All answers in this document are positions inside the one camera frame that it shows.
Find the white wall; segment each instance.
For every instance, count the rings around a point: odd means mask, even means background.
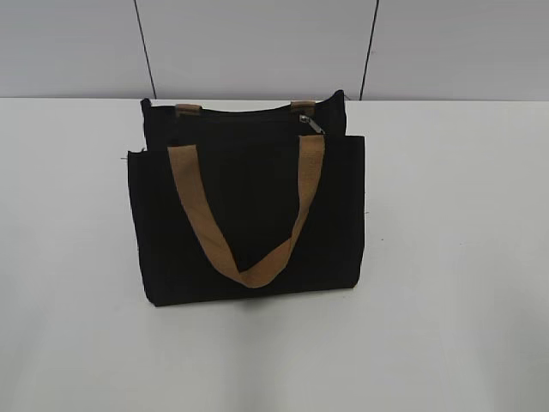
[[[376,0],[137,0],[159,98],[356,99]],[[381,0],[365,99],[549,100],[549,2]],[[152,96],[133,0],[3,0],[0,97]]]
[[[152,95],[131,0],[2,0],[0,97]]]
[[[359,95],[374,0],[138,0],[159,98]]]
[[[547,0],[381,0],[366,99],[549,100]]]

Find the bag strap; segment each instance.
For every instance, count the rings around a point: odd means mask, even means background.
[[[299,212],[292,234],[254,266],[240,272],[208,205],[196,145],[168,148],[179,200],[206,257],[218,272],[247,288],[260,288],[271,283],[286,268],[317,193],[324,150],[323,135],[299,137]]]
[[[315,106],[317,103],[313,100],[298,100],[290,103],[290,113],[303,113],[306,116],[315,115]]]

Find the zipper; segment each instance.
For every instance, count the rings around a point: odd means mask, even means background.
[[[186,122],[264,122],[264,123],[285,123],[285,122],[295,122],[297,120],[297,115],[288,115],[288,113],[276,113],[276,114],[238,114],[234,116],[233,113],[222,113],[215,116],[179,116],[176,118],[176,121],[181,121],[183,119]]]
[[[325,135],[323,128],[320,127],[317,122],[315,122],[312,118],[309,116],[305,116],[304,114],[299,115],[299,121],[301,123],[308,124],[316,133],[320,133],[321,135]]]

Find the bag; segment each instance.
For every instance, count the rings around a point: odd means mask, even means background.
[[[294,101],[288,106],[256,112],[218,112],[198,105],[152,106],[141,102],[143,129],[148,150],[181,146],[197,138],[219,136],[229,130],[236,135],[269,129],[281,135],[310,134],[313,125],[332,136],[345,136],[347,118],[344,93],[338,90],[320,103]]]
[[[364,250],[362,136],[300,136],[258,121],[191,140],[128,153],[154,305],[354,287]]]

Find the tan tab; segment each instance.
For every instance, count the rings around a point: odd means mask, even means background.
[[[290,103],[291,113],[303,113],[306,116],[315,115],[315,105],[317,103],[312,100],[300,100]]]
[[[182,114],[185,116],[200,116],[201,110],[202,106],[199,105],[187,105],[184,103],[175,105],[176,116],[181,116]]]

